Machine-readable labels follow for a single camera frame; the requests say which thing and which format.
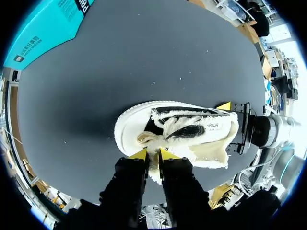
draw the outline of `gray tabletop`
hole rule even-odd
[[[114,141],[116,119],[151,100],[250,102],[261,114],[257,51],[229,22],[183,0],[96,0],[75,39],[22,72],[20,132],[35,173],[64,193],[98,202],[123,157]],[[256,151],[233,154],[228,169],[194,168],[195,175],[212,189]],[[143,204],[162,202],[162,187],[149,179]]]

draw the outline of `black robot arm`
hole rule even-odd
[[[149,156],[146,149],[121,158],[106,189],[100,193],[101,204],[81,200],[78,210],[71,209],[55,229],[147,229],[139,224],[142,195],[148,177]],[[211,210],[209,194],[192,173],[186,158],[160,149],[159,168],[167,208],[173,228],[193,229],[218,223],[265,224],[280,207],[278,198],[269,191],[258,191],[239,206],[227,211],[224,207]]]

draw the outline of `shoe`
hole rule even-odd
[[[227,168],[226,147],[237,134],[236,113],[174,101],[152,101],[125,111],[114,128],[122,153],[131,156],[147,148],[149,175],[161,184],[157,150],[187,157],[193,166]]]

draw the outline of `shoe sole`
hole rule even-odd
[[[151,101],[151,102],[145,102],[142,104],[135,105],[131,107],[130,109],[123,112],[119,118],[117,119],[114,127],[114,138],[115,142],[117,144],[117,147],[119,150],[125,154],[125,149],[122,142],[122,134],[125,129],[125,126],[127,125],[127,120],[132,115],[136,114],[137,112],[144,110],[144,109],[151,109],[155,107],[167,107],[167,106],[183,106],[183,107],[189,107],[189,108],[204,108],[201,106],[196,106],[192,104],[187,104],[183,102],[176,102],[176,101]]]

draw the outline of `box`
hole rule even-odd
[[[41,0],[19,28],[4,66],[23,70],[50,49],[73,39],[94,0]]]
[[[201,0],[189,0],[189,2],[194,3],[198,6],[201,6],[201,7],[206,9],[205,5],[203,4],[203,2]]]
[[[261,59],[261,65],[262,65],[262,72],[264,77],[270,81],[271,79],[271,73],[272,73],[272,67],[270,66],[270,63],[266,56],[263,56]]]
[[[251,27],[250,25],[244,23],[240,26],[237,27],[237,29],[244,35],[246,36],[253,44],[254,43],[261,43],[258,35],[256,33],[256,31],[254,30],[253,27]]]

